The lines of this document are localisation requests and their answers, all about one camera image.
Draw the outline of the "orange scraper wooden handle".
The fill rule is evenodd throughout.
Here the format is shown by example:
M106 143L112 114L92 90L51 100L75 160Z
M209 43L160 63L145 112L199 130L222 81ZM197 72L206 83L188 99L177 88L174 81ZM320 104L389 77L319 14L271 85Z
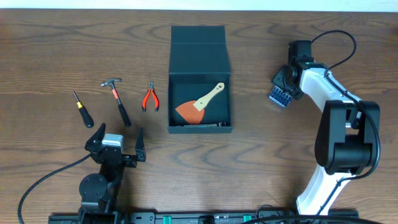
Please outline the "orange scraper wooden handle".
M209 102L224 90L224 83L217 83L214 89L197 100L187 101L178 107L176 112L190 125L198 125L205 116L205 108Z

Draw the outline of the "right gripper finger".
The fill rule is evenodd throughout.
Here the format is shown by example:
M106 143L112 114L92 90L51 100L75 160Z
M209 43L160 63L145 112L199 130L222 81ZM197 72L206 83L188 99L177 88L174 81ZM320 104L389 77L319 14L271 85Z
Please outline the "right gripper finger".
M279 87L280 89L286 89L285 87L285 74L288 72L288 66L283 65L279 68L275 77L272 79L272 84Z
M287 90L287 92L295 100L301 99L301 97L304 94L304 92L301 89L299 89L299 88L294 88L294 89L291 89L291 90Z

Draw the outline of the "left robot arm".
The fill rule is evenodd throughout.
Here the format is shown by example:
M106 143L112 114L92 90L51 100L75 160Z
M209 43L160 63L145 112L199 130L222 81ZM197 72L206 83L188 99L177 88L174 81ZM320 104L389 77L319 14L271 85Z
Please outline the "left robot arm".
M124 137L106 134L103 123L87 140L85 149L100 165L98 173L87 175L79 186L81 195L80 215L105 215L115 218L115 206L125 168L135 168L146 161L144 130L139 129L135 153L125 154Z

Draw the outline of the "silver ring wrench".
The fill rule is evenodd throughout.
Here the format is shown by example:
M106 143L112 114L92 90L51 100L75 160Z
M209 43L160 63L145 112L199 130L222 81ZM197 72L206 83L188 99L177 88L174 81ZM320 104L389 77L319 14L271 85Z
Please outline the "silver ring wrench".
M226 122L212 123L212 124L186 124L178 127L183 128L208 128L208 127L227 127Z

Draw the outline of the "small claw hammer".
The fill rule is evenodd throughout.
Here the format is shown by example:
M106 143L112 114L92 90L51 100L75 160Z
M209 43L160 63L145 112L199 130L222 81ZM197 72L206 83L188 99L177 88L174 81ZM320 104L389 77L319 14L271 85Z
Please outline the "small claw hammer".
M126 112L126 109L125 109L125 107L124 107L124 105L123 105L123 103L122 103L122 101L121 101L121 99L119 97L118 91L117 91L116 86L114 84L115 82L122 82L122 81L123 80L121 78L110 78L110 79L102 82L101 86L102 87L109 86L111 88L113 96L116 99L116 101L118 102L118 109L119 109L119 112L121 114L123 123L124 123L125 127L130 127L131 126L131 121L129 119L129 116L128 116L127 112Z

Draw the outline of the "blue precision screwdriver set case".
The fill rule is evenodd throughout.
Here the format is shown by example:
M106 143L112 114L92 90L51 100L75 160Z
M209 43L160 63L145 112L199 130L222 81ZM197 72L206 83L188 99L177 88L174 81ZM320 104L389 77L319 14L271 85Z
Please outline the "blue precision screwdriver set case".
M273 87L268 97L281 108L286 108L292 101L292 97L278 86Z

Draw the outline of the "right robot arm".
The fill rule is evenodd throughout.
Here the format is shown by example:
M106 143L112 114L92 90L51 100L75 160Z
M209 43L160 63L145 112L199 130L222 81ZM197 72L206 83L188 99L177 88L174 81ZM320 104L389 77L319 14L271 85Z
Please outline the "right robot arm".
M317 167L296 205L301 215L327 215L349 182L369 176L378 165L380 107L351 94L322 63L283 65L272 84L269 98L281 107L307 95L322 112L314 146Z

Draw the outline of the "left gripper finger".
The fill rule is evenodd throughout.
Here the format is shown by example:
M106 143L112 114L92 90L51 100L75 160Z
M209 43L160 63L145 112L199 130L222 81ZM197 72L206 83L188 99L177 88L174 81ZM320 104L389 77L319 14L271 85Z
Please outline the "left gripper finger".
M105 135L106 124L102 123L98 130L87 140L85 150L88 152L95 152L102 145L102 140Z
M135 151L137 156L144 156L146 154L145 152L145 146L144 146L144 130L143 128L139 129L136 145L135 145Z

